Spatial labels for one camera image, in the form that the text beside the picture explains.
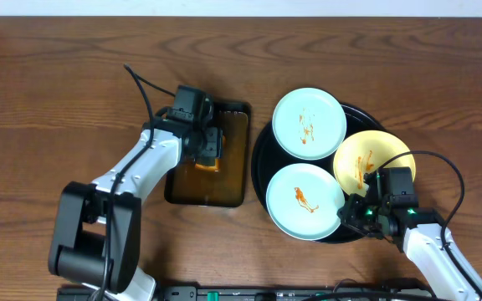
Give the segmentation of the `yellow plate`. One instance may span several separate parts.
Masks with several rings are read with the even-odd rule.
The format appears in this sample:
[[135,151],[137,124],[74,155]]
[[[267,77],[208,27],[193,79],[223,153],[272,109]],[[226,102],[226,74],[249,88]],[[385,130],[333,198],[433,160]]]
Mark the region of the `yellow plate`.
[[368,185],[364,175],[408,151],[410,149],[402,140],[385,131],[364,130],[355,133],[342,142],[334,155],[334,177],[347,195],[365,196]]

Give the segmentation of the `light blue plate top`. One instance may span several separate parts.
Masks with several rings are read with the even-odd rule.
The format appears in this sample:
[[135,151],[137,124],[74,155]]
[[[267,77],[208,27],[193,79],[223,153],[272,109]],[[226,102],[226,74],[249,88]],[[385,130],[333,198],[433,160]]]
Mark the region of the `light blue plate top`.
[[347,129],[341,104],[317,88],[295,89],[284,95],[274,108],[271,125],[279,146],[306,161],[333,154]]

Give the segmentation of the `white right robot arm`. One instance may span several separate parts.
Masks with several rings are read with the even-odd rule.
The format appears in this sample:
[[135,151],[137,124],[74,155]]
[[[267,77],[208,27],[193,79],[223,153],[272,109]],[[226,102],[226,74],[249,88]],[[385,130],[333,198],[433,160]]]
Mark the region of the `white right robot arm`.
[[414,195],[394,206],[383,199],[350,195],[337,211],[341,225],[364,237],[387,239],[416,265],[436,297],[482,300],[482,278],[457,247],[433,208],[421,208]]

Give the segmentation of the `orange green scrub sponge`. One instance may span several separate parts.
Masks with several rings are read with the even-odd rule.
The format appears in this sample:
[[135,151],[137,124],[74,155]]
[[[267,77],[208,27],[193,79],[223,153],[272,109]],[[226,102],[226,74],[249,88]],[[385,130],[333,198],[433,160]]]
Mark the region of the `orange green scrub sponge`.
[[[226,138],[222,135],[221,147],[225,146]],[[218,157],[203,157],[195,160],[195,167],[202,171],[219,172],[220,170],[220,160],[223,157],[223,149],[219,150]]]

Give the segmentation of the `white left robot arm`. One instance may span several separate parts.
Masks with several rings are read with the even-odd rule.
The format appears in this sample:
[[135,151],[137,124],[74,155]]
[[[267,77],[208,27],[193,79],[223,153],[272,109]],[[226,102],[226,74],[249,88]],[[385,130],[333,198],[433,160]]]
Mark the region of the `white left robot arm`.
[[59,199],[49,272],[91,288],[91,300],[152,299],[156,280],[138,266],[142,204],[183,154],[219,158],[222,146],[217,127],[143,130],[103,176],[70,182]]

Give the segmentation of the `light blue plate bottom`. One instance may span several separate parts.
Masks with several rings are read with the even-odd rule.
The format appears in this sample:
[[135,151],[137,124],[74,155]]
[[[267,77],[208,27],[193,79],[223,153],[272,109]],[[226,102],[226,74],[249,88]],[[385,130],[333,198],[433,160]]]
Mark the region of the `light blue plate bottom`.
[[274,224],[296,239],[329,237],[341,225],[337,212],[345,204],[336,179],[319,166],[295,163],[271,178],[265,203]]

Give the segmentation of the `light blue plate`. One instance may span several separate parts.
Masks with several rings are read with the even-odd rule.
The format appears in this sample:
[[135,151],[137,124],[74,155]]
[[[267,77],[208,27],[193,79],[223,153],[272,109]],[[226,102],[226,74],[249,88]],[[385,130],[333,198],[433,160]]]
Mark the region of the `light blue plate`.
[[265,203],[274,224],[296,239],[329,237],[341,225],[337,212],[345,204],[336,179],[319,166],[295,163],[271,178]]
[[284,95],[274,108],[271,125],[279,146],[306,161],[333,154],[347,129],[341,104],[317,88],[295,89]]

